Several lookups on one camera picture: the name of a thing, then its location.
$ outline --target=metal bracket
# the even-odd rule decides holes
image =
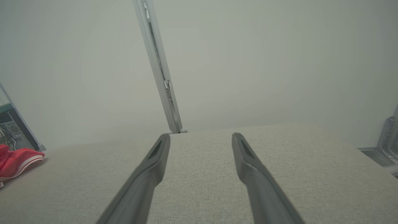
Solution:
[[[398,164],[398,153],[391,150],[388,145],[390,138],[392,138],[392,131],[395,123],[396,118],[394,116],[389,117],[384,122],[383,130],[381,131],[380,139],[376,147],[377,153],[392,164]]]
[[[133,4],[170,131],[187,132],[182,127],[153,2],[133,0]]]

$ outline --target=beige fabric surface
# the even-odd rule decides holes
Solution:
[[[396,223],[397,180],[312,126],[274,125],[171,136],[149,222],[252,222],[231,135],[242,133],[307,223]],[[0,223],[94,223],[156,138],[75,145],[0,190]]]

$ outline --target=red fabric item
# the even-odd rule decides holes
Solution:
[[[19,176],[26,168],[44,159],[44,153],[33,149],[9,149],[8,145],[0,145],[0,187],[3,187],[3,181]]]

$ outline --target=silver metal frame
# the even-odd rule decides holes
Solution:
[[[187,132],[182,127],[153,2],[133,0],[133,3],[170,133]]]
[[[25,125],[25,127],[27,128],[27,130],[29,131],[29,133],[32,135],[33,139],[36,141],[37,146],[39,147],[40,151],[45,151],[46,148],[44,147],[43,144],[41,144],[36,136],[33,134],[33,132],[30,130],[29,126],[27,125],[27,123],[25,122],[25,120],[23,119],[22,115],[20,114],[20,112],[18,111],[18,109],[15,107],[14,102],[12,102],[10,96],[8,95],[7,91],[4,89],[3,85],[0,83],[0,89],[3,91],[4,95],[7,97],[8,101],[11,103],[12,107],[15,109],[15,111],[17,112],[17,114],[19,115],[19,117],[21,118],[23,124]]]

